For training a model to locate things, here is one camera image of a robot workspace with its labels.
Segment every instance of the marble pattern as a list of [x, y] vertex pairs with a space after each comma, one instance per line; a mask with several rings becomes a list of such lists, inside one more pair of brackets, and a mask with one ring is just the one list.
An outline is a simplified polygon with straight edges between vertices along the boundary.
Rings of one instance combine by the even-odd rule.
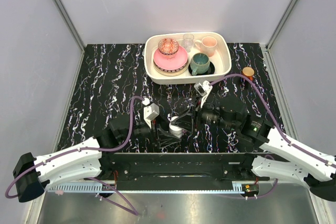
[[[228, 44], [232, 58], [230, 73], [241, 73], [250, 66], [255, 70], [254, 82], [281, 128], [277, 101], [259, 44]], [[78, 144], [107, 126], [118, 113], [129, 113], [133, 95], [148, 97], [159, 105], [161, 113], [169, 120], [191, 104], [196, 92], [193, 84], [161, 86], [146, 74], [142, 51], [144, 44], [88, 45], [70, 108], [62, 131], [58, 150]], [[222, 97], [234, 95], [247, 104], [248, 111], [270, 120], [265, 108], [251, 89], [241, 82], [228, 79], [216, 84], [207, 102], [218, 104]], [[139, 119], [140, 102], [135, 105], [135, 119]], [[161, 149], [162, 152], [243, 152], [236, 147], [235, 132], [204, 125], [196, 134], [184, 134], [180, 144]], [[148, 141], [132, 138], [124, 152], [148, 152]]]

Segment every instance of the teal mug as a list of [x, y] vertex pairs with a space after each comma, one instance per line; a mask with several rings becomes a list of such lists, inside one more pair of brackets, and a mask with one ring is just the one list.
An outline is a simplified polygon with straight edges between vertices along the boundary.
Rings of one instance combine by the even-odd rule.
[[190, 68], [193, 71], [192, 75], [205, 73], [210, 67], [210, 60], [206, 54], [201, 52], [195, 54], [190, 62]]

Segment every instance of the black plate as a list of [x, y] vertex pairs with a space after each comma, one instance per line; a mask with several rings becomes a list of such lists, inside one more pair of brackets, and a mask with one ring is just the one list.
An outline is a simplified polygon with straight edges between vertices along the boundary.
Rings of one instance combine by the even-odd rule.
[[[190, 64], [189, 64], [188, 70], [189, 70], [190, 74], [193, 72], [191, 70]], [[209, 67], [209, 69], [208, 69], [207, 72], [205, 72], [205, 73], [198, 73], [195, 76], [207, 76], [208, 74], [214, 74], [214, 73], [215, 73], [215, 66], [212, 64], [212, 62], [210, 62], [210, 67]]]

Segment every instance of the metal floor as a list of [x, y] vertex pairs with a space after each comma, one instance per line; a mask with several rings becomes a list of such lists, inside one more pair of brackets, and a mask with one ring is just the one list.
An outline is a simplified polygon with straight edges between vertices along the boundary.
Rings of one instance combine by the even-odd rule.
[[[261, 193], [270, 184], [260, 185]], [[127, 199], [140, 213], [128, 212], [100, 202], [93, 194], [47, 193], [39, 216], [39, 224], [315, 224], [318, 223], [309, 193], [293, 184], [280, 184], [268, 197], [258, 200], [228, 199], [221, 195], [202, 194], [127, 194]], [[127, 206], [118, 195], [114, 200]]]

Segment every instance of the white cup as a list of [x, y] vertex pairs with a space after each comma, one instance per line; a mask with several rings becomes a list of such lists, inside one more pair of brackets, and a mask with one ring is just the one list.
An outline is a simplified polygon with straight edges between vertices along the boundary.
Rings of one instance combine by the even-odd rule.
[[206, 36], [202, 40], [197, 40], [195, 42], [195, 46], [201, 51], [201, 53], [211, 57], [215, 54], [217, 40], [214, 37]]

